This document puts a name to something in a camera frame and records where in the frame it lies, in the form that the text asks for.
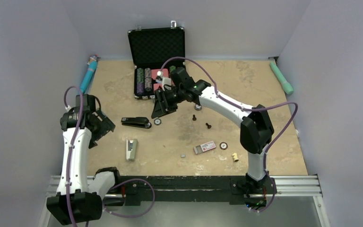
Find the black stapler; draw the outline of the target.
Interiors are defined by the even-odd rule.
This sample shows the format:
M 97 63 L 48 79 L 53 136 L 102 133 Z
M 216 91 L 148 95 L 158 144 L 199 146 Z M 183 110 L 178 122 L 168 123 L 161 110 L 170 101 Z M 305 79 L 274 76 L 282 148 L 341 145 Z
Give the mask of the black stapler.
M 152 127 L 151 122 L 146 117 L 123 117 L 121 124 L 124 126 L 150 129 Z

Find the red white staple box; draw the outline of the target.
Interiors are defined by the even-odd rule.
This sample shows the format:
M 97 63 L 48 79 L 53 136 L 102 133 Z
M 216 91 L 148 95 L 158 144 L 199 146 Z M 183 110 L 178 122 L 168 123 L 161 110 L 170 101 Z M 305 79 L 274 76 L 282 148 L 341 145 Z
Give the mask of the red white staple box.
M 216 148 L 215 142 L 209 141 L 209 142 L 195 146 L 193 148 L 193 150 L 196 155 L 199 155 L 199 154 L 205 153 L 207 151 L 214 150 L 215 148 Z

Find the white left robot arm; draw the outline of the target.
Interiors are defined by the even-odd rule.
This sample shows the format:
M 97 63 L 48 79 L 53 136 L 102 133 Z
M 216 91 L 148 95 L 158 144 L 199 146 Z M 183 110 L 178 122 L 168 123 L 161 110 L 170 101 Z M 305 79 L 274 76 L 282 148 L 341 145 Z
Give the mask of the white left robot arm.
M 88 151 L 115 129 L 114 123 L 102 112 L 94 95 L 76 96 L 76 106 L 60 119 L 64 154 L 61 177 L 56 194 L 47 199 L 48 211 L 62 224 L 98 220 L 107 192 L 121 190 L 122 180 L 115 167 L 98 169 L 92 182 L 87 179 Z

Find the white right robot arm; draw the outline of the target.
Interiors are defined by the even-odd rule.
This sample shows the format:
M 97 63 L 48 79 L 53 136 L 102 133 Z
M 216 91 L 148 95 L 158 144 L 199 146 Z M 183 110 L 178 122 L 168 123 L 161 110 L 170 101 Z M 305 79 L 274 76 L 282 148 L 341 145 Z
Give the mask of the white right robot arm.
M 274 128 L 269 114 L 262 105 L 237 105 L 237 101 L 217 92 L 210 83 L 194 79 L 183 67 L 171 74 L 173 85 L 164 85 L 155 91 L 152 118 L 174 113 L 178 104 L 187 101 L 209 108 L 235 123 L 240 129 L 240 144 L 248 152 L 246 185 L 251 192 L 265 186 L 266 149 L 272 141 Z

